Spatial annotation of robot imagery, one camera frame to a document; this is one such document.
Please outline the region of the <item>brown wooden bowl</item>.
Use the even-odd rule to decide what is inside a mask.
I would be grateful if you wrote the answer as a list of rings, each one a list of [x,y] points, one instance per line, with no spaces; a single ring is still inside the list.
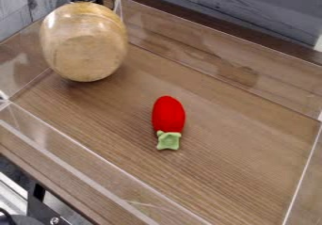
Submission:
[[[43,20],[39,39],[50,67],[77,82],[109,77],[127,55],[129,36],[121,17],[90,2],[53,11]]]

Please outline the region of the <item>red plush strawberry toy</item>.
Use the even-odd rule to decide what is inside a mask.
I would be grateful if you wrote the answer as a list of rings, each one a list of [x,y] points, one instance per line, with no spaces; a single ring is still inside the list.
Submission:
[[[158,136],[158,150],[181,147],[186,114],[182,103],[172,96],[162,96],[153,107],[153,127]]]

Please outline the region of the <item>clear acrylic corner bracket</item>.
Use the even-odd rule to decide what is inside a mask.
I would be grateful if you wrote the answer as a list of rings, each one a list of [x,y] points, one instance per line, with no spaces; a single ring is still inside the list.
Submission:
[[[115,0],[114,12],[123,21],[123,12],[122,12],[122,0]]]

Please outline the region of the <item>clear acrylic tray wall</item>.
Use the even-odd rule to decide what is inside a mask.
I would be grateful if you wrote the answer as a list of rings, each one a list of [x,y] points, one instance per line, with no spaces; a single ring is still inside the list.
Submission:
[[[122,0],[105,79],[50,67],[43,20],[0,43],[0,154],[98,225],[322,225],[322,66]],[[153,107],[184,105],[158,150]]]

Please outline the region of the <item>black metal table frame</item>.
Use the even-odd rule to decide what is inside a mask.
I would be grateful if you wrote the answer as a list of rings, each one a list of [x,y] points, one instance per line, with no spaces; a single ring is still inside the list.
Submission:
[[[29,191],[27,215],[45,225],[73,225],[63,216],[45,203],[46,188],[34,184]]]

